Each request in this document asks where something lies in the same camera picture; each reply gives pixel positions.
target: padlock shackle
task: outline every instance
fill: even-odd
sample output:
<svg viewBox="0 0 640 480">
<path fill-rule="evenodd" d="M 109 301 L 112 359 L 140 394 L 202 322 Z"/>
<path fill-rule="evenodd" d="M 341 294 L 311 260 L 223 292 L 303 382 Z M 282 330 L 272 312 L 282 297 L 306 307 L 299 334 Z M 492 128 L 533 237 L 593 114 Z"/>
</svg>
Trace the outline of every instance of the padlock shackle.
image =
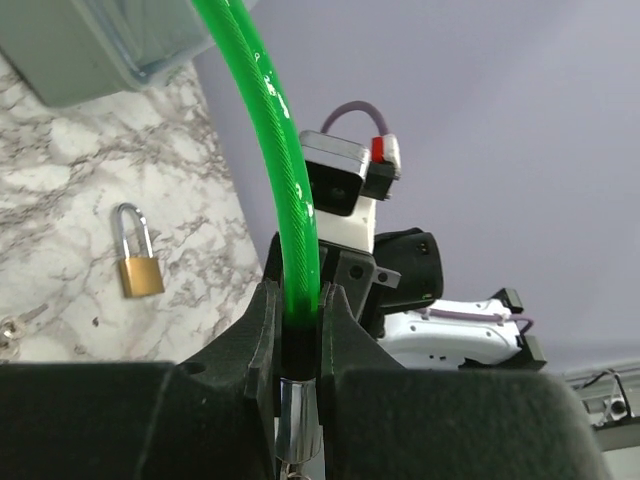
<svg viewBox="0 0 640 480">
<path fill-rule="evenodd" d="M 127 241 L 127 235 L 124 229 L 124 222 L 122 220 L 125 211 L 130 211 L 135 217 L 140 227 L 142 228 L 142 235 L 144 236 L 144 245 L 146 248 L 146 256 L 153 257 L 153 248 L 151 248 L 151 237 L 149 236 L 149 227 L 147 226 L 147 219 L 142 211 L 136 207 L 133 203 L 121 203 L 116 209 L 116 228 L 118 235 L 120 236 L 120 242 L 122 244 L 122 254 L 124 258 L 131 258 L 131 251 L 129 250 L 129 242 Z"/>
</svg>

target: gray container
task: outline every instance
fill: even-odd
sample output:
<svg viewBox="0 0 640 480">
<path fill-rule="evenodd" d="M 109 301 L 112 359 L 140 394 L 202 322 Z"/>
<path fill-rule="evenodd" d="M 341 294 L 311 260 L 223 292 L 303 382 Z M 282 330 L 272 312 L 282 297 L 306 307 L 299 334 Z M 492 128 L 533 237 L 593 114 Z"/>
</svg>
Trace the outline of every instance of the gray container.
<svg viewBox="0 0 640 480">
<path fill-rule="evenodd" d="M 52 107 L 166 84 L 212 44 L 189 0 L 0 1 L 0 50 Z"/>
</svg>

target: padlock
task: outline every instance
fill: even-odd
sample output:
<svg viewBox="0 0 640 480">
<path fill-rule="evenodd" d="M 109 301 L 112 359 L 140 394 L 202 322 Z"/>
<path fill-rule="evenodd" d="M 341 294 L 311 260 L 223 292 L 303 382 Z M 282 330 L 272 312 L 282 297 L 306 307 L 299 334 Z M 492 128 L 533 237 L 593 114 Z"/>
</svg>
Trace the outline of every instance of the padlock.
<svg viewBox="0 0 640 480">
<path fill-rule="evenodd" d="M 144 239 L 144 247 L 142 245 L 143 242 L 140 242 L 142 252 L 136 257 L 131 256 L 129 242 L 124 230 L 124 222 L 122 221 L 122 216 L 127 210 L 135 215 L 139 224 L 136 226 L 136 230 L 142 233 Z M 160 273 L 160 264 L 158 259 L 153 256 L 149 227 L 145 216 L 135 205 L 122 203 L 116 209 L 116 226 L 124 257 L 118 262 L 124 296 L 134 298 L 163 293 L 164 284 Z"/>
</svg>

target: green cable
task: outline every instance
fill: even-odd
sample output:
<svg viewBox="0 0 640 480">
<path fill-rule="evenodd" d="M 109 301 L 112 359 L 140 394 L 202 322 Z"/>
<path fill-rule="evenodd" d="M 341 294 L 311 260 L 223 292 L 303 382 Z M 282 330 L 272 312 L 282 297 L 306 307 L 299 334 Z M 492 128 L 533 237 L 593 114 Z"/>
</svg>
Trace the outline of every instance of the green cable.
<svg viewBox="0 0 640 480">
<path fill-rule="evenodd" d="M 249 111 L 271 182 L 284 275 L 284 324 L 317 322 L 320 261 L 311 187 L 284 90 L 241 0 L 193 0 Z"/>
</svg>

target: white marble surface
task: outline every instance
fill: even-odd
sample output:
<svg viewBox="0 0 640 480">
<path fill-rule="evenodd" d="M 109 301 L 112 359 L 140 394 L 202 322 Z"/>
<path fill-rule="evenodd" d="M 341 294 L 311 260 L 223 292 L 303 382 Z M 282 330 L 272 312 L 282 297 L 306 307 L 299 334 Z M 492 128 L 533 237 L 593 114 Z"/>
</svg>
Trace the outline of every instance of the white marble surface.
<svg viewBox="0 0 640 480">
<path fill-rule="evenodd" d="M 123 298 L 121 202 L 147 217 L 162 295 Z M 166 88 L 54 111 L 0 57 L 0 320 L 25 329 L 5 357 L 179 361 L 242 313 L 258 280 L 191 67 Z"/>
</svg>

